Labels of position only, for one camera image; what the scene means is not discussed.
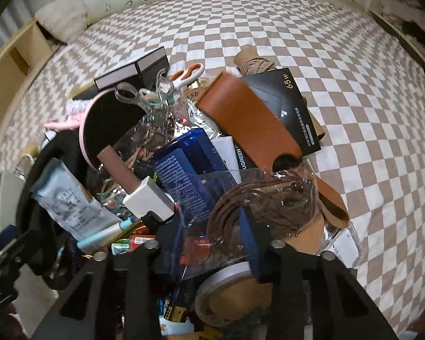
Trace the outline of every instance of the bed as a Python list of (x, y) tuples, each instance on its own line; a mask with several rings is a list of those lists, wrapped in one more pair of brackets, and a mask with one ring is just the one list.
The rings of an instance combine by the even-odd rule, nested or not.
[(239, 75), (255, 45), (289, 67), (327, 135), (309, 156), (362, 241), (358, 281), (400, 333), (425, 308), (425, 75), (374, 20), (311, 0), (164, 0), (114, 14), (60, 49), (18, 102), (0, 170), (43, 136), (74, 86), (163, 45), (171, 70), (203, 62)]

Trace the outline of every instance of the pillow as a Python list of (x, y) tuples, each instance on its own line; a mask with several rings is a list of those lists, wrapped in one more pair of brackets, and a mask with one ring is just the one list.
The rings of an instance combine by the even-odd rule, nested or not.
[(39, 9), (35, 18), (55, 38), (72, 43), (85, 31), (87, 13), (83, 0), (55, 0)]

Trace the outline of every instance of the metal bolt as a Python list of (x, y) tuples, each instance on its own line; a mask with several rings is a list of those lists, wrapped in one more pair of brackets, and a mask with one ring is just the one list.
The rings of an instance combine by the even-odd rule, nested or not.
[(321, 257), (327, 261), (333, 261), (336, 257), (331, 251), (324, 251), (321, 253)]
[(286, 245), (286, 243), (283, 240), (280, 240), (280, 239), (274, 239), (271, 242), (271, 247), (273, 247), (275, 249), (283, 248), (285, 245)]
[(147, 242), (145, 242), (145, 244), (143, 246), (146, 249), (159, 249), (160, 248), (159, 242), (155, 239), (148, 240)]
[(95, 261), (101, 262), (101, 261), (107, 259), (107, 256), (108, 256), (108, 254), (106, 252), (99, 251), (99, 252), (96, 252), (95, 254), (93, 254), (93, 259)]

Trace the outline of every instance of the brown leather strap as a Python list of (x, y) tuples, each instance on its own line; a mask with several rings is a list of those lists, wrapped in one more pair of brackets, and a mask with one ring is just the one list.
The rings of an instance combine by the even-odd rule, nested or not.
[[(197, 107), (231, 135), (258, 168), (272, 171), (281, 155), (301, 161), (299, 145), (243, 80), (222, 73)], [(349, 215), (341, 196), (320, 178), (316, 180), (325, 218), (338, 228), (348, 226)]]

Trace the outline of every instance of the brown rope bundle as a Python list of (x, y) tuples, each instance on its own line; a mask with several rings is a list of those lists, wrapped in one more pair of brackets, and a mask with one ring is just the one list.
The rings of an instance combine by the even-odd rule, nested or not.
[(255, 220), (265, 222), (273, 237), (285, 239), (299, 231), (316, 211), (316, 186), (312, 179), (303, 179), (296, 171), (283, 178), (254, 179), (226, 191), (211, 211), (207, 235), (220, 243), (224, 254), (239, 250), (239, 210), (250, 206)]

